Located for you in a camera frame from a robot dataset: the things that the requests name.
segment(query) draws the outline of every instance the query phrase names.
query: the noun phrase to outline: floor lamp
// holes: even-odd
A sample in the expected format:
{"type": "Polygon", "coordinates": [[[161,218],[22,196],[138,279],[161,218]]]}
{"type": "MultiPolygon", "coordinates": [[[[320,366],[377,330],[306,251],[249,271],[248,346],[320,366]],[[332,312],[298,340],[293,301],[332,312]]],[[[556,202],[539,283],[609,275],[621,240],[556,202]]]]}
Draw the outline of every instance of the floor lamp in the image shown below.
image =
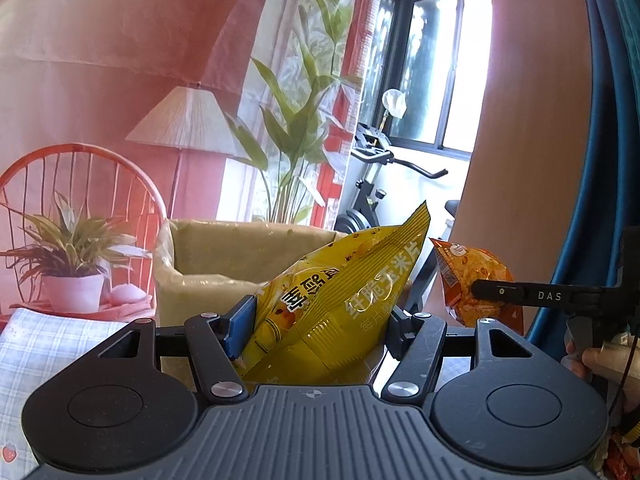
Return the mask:
{"type": "Polygon", "coordinates": [[[126,137],[140,144],[178,150],[167,213],[174,216],[175,195],[184,150],[246,156],[236,145],[212,92],[177,86],[162,99],[126,137]]]}

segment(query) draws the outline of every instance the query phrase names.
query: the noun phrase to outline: orange snack bag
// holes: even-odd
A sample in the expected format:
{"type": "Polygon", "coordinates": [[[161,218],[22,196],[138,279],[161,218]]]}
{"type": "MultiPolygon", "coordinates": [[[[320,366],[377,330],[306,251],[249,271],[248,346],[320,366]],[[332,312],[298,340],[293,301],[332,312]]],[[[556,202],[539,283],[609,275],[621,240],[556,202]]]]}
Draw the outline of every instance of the orange snack bag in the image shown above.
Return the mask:
{"type": "Polygon", "coordinates": [[[464,326],[475,327],[478,319],[493,317],[522,335],[522,307],[501,301],[476,300],[471,294],[475,280],[512,282],[509,269],[489,251],[430,238],[436,250],[449,313],[464,326]]]}

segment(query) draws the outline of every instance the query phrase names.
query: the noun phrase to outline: round pad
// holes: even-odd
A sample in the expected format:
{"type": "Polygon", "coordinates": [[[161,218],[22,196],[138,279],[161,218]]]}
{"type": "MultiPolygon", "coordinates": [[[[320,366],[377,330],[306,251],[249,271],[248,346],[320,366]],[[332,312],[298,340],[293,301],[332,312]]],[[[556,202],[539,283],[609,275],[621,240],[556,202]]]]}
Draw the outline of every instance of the round pad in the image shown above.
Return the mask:
{"type": "Polygon", "coordinates": [[[142,410],[142,397],[117,384],[87,388],[69,401],[69,415],[91,428],[112,428],[129,422],[142,410]]]}
{"type": "Polygon", "coordinates": [[[596,391],[553,362],[488,359],[434,397],[430,418],[441,436],[500,469],[552,471],[586,459],[607,427],[596,391]]]}
{"type": "Polygon", "coordinates": [[[127,470],[184,440],[196,421],[195,396],[136,361],[73,364],[27,399],[22,427],[40,462],[78,472],[127,470]]]}
{"type": "Polygon", "coordinates": [[[505,424],[538,428],[558,418],[562,404],[553,393],[530,384],[498,388],[486,400],[489,412],[505,424]]]}

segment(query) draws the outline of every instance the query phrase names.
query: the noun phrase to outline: plastic bag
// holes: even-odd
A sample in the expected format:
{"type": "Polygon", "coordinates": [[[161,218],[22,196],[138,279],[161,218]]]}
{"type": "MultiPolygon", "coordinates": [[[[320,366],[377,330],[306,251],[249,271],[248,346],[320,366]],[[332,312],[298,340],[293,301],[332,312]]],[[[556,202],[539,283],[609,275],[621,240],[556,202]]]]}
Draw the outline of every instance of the plastic bag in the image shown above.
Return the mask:
{"type": "Polygon", "coordinates": [[[257,293],[255,331],[236,370],[246,384],[366,383],[386,322],[429,227],[423,203],[402,226],[359,231],[309,253],[257,293]]]}
{"type": "Polygon", "coordinates": [[[447,311],[464,326],[493,317],[518,334],[524,332],[522,307],[501,301],[477,300],[471,294],[475,280],[512,282],[513,276],[489,251],[430,238],[435,246],[447,311]]]}

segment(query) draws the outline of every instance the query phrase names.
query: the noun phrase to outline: green plant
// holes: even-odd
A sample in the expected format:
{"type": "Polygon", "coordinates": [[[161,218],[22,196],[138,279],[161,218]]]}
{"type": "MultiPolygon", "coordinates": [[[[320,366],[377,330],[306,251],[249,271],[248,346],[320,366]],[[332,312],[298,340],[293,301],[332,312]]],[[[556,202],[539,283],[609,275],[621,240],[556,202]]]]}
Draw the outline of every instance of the green plant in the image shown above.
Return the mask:
{"type": "Polygon", "coordinates": [[[151,254],[135,246],[136,237],[126,234],[127,224],[117,218],[89,218],[86,208],[76,215],[60,193],[54,202],[58,222],[43,215],[29,215],[9,208],[31,223],[24,231],[33,242],[24,247],[0,252],[14,258],[10,268],[21,273],[19,283],[39,275],[81,277],[109,267],[128,268],[130,258],[150,258],[151,254]]]}
{"type": "Polygon", "coordinates": [[[260,107],[265,130],[277,149],[277,169],[275,160],[270,162],[267,153],[242,120],[225,115],[232,133],[248,155],[248,158],[236,160],[260,172],[267,201],[266,215],[256,217],[260,220],[299,223],[311,212],[313,201],[324,206],[321,195],[311,182],[309,169],[314,164],[328,161],[322,148],[328,136],[328,122],[332,121],[341,128],[342,125],[321,106],[334,84],[352,87],[358,84],[334,73],[336,61],[339,64],[341,60],[338,46],[343,44],[351,23],[353,2],[311,1],[317,7],[316,17],[319,17],[321,34],[316,34],[312,40],[308,12],[302,4],[299,5],[302,32],[295,34],[295,43],[300,71],[305,73],[306,80],[306,91],[302,96],[285,92],[271,69],[252,58],[277,105],[273,111],[260,107]],[[275,173],[272,184],[270,170],[271,174],[275,173]]]}

